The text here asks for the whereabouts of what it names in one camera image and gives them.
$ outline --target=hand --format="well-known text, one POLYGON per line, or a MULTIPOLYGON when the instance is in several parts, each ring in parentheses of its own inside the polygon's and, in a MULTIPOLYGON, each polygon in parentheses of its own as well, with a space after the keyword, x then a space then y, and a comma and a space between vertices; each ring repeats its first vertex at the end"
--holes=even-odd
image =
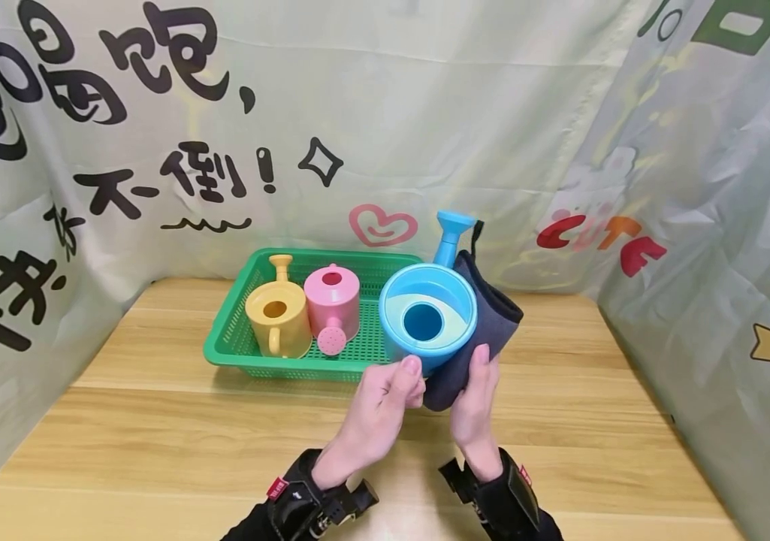
POLYGON ((421 360, 414 355, 364 370, 343 426, 313 467, 318 488, 341 485, 382 460, 396 443, 406 408, 420 408, 425 389, 421 360))
POLYGON ((499 446, 493 438, 493 397, 499 383, 499 358, 491 360, 491 349, 482 343, 472 352, 469 384, 451 406, 451 434, 480 482, 492 482, 504 468, 499 446))

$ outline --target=wrist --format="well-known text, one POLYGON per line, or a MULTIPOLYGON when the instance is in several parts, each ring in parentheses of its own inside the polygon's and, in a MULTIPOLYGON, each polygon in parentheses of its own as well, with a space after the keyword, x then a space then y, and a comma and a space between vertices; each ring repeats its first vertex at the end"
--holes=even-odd
POLYGON ((335 441, 322 450, 316 465, 310 472, 313 482, 320 490, 326 491, 342 485, 355 473, 355 469, 349 466, 349 460, 346 459, 346 455, 335 441))
POLYGON ((502 455, 499 453, 499 446, 493 437, 461 446, 460 451, 463 453, 466 463, 472 468, 475 477, 481 483, 493 482, 493 480, 502 477, 505 468, 502 463, 502 455))

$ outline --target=wrist strap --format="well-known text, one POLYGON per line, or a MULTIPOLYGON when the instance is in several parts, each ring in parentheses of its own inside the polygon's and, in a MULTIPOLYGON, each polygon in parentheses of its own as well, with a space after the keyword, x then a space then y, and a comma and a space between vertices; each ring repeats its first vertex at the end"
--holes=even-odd
POLYGON ((463 503, 472 503, 482 524, 511 539, 535 539, 540 532, 540 511, 532 486, 504 449, 503 474, 489 483, 480 483, 468 463, 460 471, 457 459, 439 471, 463 503))
POLYGON ((267 518, 281 541, 318 539, 332 524, 360 517, 379 502, 366 480, 354 491, 345 483, 319 489, 312 471, 321 453, 321 449, 304 451, 267 491, 267 518))

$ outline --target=basket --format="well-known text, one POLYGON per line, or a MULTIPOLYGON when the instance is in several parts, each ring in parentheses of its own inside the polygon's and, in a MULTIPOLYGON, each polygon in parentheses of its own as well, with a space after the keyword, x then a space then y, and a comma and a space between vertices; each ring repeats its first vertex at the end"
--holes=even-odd
POLYGON ((272 247, 254 252, 219 308, 204 341, 204 358, 211 364, 236 366, 253 377, 357 382, 367 366, 386 362, 379 324, 382 287, 399 269, 420 262, 420 258, 413 255, 374 252, 272 247), (272 358, 261 354, 243 307, 255 287, 276 279, 276 269, 267 260, 275 254, 292 255, 288 278, 301 287, 307 276, 331 263, 358 275, 361 281, 361 330, 337 357, 322 353, 315 338, 310 351, 302 358, 272 358))

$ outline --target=pink watering can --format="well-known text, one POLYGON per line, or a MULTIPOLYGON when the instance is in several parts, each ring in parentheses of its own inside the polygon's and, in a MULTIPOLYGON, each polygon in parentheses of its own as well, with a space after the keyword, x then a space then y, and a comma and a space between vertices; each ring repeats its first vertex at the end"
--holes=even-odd
POLYGON ((303 292, 319 349, 339 355, 361 326, 361 281, 349 269, 331 263, 307 277, 303 292))

